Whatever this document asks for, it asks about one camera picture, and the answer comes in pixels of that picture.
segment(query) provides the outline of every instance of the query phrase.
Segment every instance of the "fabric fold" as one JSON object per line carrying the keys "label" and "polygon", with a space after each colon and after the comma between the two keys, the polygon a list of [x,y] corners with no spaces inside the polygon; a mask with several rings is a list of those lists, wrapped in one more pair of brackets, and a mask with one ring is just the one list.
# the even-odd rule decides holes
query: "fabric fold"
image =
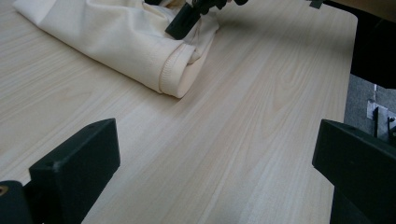
{"label": "fabric fold", "polygon": [[[219,28],[210,12],[185,39],[175,40],[164,30],[179,8],[151,6],[143,0],[17,0],[14,7],[74,49],[178,98],[199,73]],[[197,60],[201,66],[193,66]]]}

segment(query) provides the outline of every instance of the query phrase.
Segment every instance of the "wooden table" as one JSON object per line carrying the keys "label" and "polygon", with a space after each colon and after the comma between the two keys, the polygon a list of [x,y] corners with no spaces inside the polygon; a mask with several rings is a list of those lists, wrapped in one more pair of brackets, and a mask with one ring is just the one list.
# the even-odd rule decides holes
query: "wooden table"
{"label": "wooden table", "polygon": [[161,95],[0,3],[0,180],[85,125],[116,118],[121,167],[84,223],[328,223],[311,165],[343,120],[357,19],[304,0],[250,0],[220,29],[187,95]]}

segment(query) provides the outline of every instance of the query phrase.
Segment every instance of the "screw hole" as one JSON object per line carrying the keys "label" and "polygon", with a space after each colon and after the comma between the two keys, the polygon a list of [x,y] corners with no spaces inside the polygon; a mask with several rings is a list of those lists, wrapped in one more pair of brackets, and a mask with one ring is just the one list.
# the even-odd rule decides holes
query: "screw hole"
{"label": "screw hole", "polygon": [[53,167],[54,164],[55,164],[54,161],[47,161],[46,162],[46,166],[48,166],[48,167]]}
{"label": "screw hole", "polygon": [[7,186],[4,186],[4,185],[0,186],[0,197],[5,195],[7,193],[7,191],[8,191]]}

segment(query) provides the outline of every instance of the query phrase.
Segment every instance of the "floor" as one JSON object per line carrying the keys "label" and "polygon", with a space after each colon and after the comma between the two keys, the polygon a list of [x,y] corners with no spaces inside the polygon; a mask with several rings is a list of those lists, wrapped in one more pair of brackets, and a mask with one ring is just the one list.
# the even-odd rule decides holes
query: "floor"
{"label": "floor", "polygon": [[351,75],[346,99],[344,123],[374,135],[375,122],[367,117],[367,103],[375,102],[396,113],[396,90],[385,89]]}

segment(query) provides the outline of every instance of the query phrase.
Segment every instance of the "folded fabric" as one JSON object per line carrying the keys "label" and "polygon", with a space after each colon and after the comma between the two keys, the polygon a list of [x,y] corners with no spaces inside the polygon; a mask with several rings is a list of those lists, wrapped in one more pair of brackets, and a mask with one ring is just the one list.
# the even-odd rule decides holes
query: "folded fabric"
{"label": "folded fabric", "polygon": [[181,4],[164,0],[17,0],[29,21],[149,88],[182,97],[198,75],[219,25],[203,16],[183,40],[164,30]]}

